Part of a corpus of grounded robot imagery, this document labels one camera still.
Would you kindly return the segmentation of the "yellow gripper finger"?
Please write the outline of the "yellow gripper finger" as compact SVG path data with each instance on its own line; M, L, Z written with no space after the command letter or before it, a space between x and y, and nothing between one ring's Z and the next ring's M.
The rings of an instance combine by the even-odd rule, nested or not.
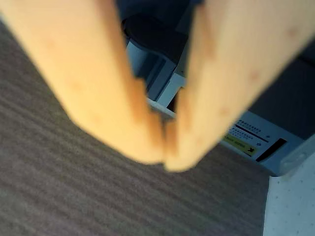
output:
M112 0L3 0L0 13L73 123L134 161L163 161Z
M195 166L315 35L312 0L206 0L195 9L187 82L166 126L168 171Z

